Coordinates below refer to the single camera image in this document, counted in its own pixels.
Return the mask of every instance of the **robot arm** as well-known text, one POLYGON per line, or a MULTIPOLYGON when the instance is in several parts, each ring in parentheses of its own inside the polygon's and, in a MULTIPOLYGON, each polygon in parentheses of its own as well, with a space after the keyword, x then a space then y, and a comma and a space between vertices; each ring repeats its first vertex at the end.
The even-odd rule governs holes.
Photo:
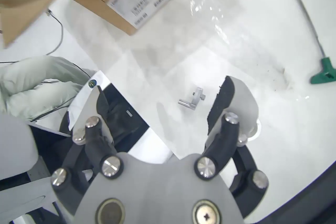
POLYGON ((74 144, 51 179, 57 198, 75 215, 74 223, 244 223, 263 198, 268 179, 241 140, 258 117, 256 102, 243 85, 226 77, 208 116, 211 129, 203 154, 165 164, 117 153, 104 135, 103 117, 88 117, 85 145, 74 144), (247 116, 247 110, 239 109, 241 100, 240 105, 256 112, 247 116), (97 172, 91 183, 81 172, 83 153, 97 172), (218 174, 230 158, 238 174, 228 189, 218 174))

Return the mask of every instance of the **metal bolt head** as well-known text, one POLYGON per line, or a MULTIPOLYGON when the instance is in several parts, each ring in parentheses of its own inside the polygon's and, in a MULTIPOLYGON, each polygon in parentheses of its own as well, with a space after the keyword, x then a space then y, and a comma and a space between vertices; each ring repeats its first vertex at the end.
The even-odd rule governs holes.
POLYGON ((112 177, 120 170, 121 161, 116 156, 111 156, 104 160, 102 165, 102 173, 106 177, 112 177))
POLYGON ((51 184, 54 186, 59 186, 64 183, 66 179, 66 170, 64 168, 58 168, 51 175, 51 184))
POLYGON ((197 202, 192 211, 194 224, 219 224, 220 214, 218 208, 209 200, 197 202))
POLYGON ((269 185, 269 179, 264 172, 257 170, 252 176, 253 183, 260 189, 265 189, 269 185))
POLYGON ((238 124, 239 123, 239 117, 237 114, 233 112, 227 112, 225 114, 225 120, 231 124, 238 124))
POLYGON ((78 129, 72 136, 75 142, 81 142, 85 139, 85 129, 80 128, 78 129))
POLYGON ((87 128, 92 128, 94 126, 96 126, 99 122, 99 117, 98 116, 91 116, 90 118, 88 118, 86 120, 85 126, 87 128))
POLYGON ((107 199, 96 211, 98 224, 122 224, 125 221, 125 208, 118 199, 107 199))
POLYGON ((199 174, 205 178, 212 178, 216 173, 216 167, 210 158, 202 157, 197 162, 199 174))
POLYGON ((94 88, 97 85, 97 81, 96 80, 90 80, 88 83, 90 88, 94 88))

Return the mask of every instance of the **black rubber edge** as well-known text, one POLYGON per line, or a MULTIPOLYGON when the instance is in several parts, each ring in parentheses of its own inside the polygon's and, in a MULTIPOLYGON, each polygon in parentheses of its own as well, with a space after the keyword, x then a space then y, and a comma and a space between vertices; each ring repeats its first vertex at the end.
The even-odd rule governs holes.
POLYGON ((208 135, 212 128, 215 126, 217 119, 222 114, 223 110, 230 106, 232 98, 234 96, 234 83, 230 76, 225 77, 225 81, 220 87, 219 93, 212 105, 212 108, 208 115, 208 135))

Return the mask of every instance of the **silver screw cap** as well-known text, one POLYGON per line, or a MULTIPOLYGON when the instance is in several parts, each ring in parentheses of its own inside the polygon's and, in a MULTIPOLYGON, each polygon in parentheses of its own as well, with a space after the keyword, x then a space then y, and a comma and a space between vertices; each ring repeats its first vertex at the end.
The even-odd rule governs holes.
POLYGON ((116 175, 120 170, 121 161, 116 156, 111 156, 104 160, 102 165, 102 173, 106 177, 112 177, 116 175))
POLYGON ((90 118, 88 118, 86 120, 85 126, 87 128, 92 128, 94 126, 96 126, 99 122, 99 117, 98 116, 91 116, 90 118))
POLYGON ((72 136, 73 140, 77 142, 81 142, 85 139, 85 129, 80 128, 78 129, 72 136))
POLYGON ((218 208, 209 200, 201 200, 193 208, 192 220, 194 224, 219 224, 220 219, 218 208))
POLYGON ((64 168, 58 168, 51 175, 51 184, 54 186, 59 186, 64 183, 66 179, 66 170, 64 168))
POLYGON ((260 189, 265 189, 269 185, 269 179, 264 172, 257 170, 252 176, 253 183, 260 189))
POLYGON ((216 173, 216 167, 210 158, 202 157, 197 162, 199 174, 205 178, 212 178, 216 173))
POLYGON ((231 124, 238 124, 239 123, 239 117, 237 114, 233 112, 227 112, 225 114, 225 120, 231 124))

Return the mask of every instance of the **black cable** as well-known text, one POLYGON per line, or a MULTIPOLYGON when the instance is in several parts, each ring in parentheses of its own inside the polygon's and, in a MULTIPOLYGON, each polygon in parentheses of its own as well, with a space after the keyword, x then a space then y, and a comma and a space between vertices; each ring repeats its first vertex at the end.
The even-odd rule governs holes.
POLYGON ((55 111, 57 111, 57 110, 60 110, 60 109, 62 109, 62 108, 65 108, 65 107, 69 107, 69 106, 63 106, 63 107, 54 108, 54 109, 51 110, 51 111, 48 111, 48 112, 46 112, 46 113, 44 113, 44 114, 41 114, 41 115, 37 116, 36 118, 34 118, 33 120, 31 120, 30 122, 35 122, 35 121, 37 121, 37 120, 40 120, 42 117, 47 116, 47 115, 49 115, 49 114, 51 114, 51 113, 53 113, 53 112, 55 112, 55 111))
MULTIPOLYGON (((56 48, 53 49, 52 51, 48 52, 46 54, 46 56, 51 55, 52 53, 54 53, 61 46, 61 44, 63 42, 63 35, 64 35, 64 30, 63 30, 62 23, 53 15, 53 13, 51 12, 51 10, 48 9, 48 13, 50 14, 50 16, 52 18, 54 18, 56 21, 58 21, 60 23, 60 25, 61 25, 61 39, 60 39, 60 42, 58 43, 58 45, 56 46, 56 48)), ((0 63, 16 63, 16 62, 19 62, 19 60, 18 61, 4 61, 4 62, 0 62, 0 63)))
POLYGON ((80 68, 78 65, 76 65, 75 63, 73 63, 73 62, 71 62, 73 65, 75 65, 78 69, 80 69, 81 71, 83 71, 88 77, 89 77, 89 79, 91 78, 90 76, 89 76, 89 74, 87 73, 87 72, 85 72, 82 68, 80 68))
POLYGON ((62 44, 62 42, 63 42, 63 34, 64 34, 62 23, 61 23, 61 22, 60 22, 60 21, 53 15, 53 13, 51 12, 50 9, 48 9, 48 13, 50 14, 50 16, 51 16, 52 18, 54 18, 56 21, 58 21, 58 22, 60 23, 60 25, 61 25, 61 40, 60 40, 60 42, 58 43, 58 45, 56 46, 56 48, 53 49, 52 51, 48 52, 48 53, 46 54, 46 56, 51 55, 52 53, 54 53, 54 52, 61 46, 61 44, 62 44))
POLYGON ((64 107, 68 107, 68 106, 63 106, 63 107, 62 107, 62 105, 66 104, 68 101, 72 100, 73 98, 74 98, 74 97, 72 97, 72 98, 66 100, 64 103, 62 103, 62 104, 60 104, 59 106, 55 107, 55 108, 52 109, 51 111, 45 112, 45 113, 43 113, 43 114, 41 114, 41 115, 35 117, 35 118, 34 118, 33 120, 31 120, 30 122, 37 121, 37 120, 39 120, 40 118, 42 118, 42 117, 44 117, 44 116, 47 116, 47 115, 49 115, 50 113, 52 113, 52 112, 54 112, 54 111, 60 110, 61 108, 64 108, 64 107))

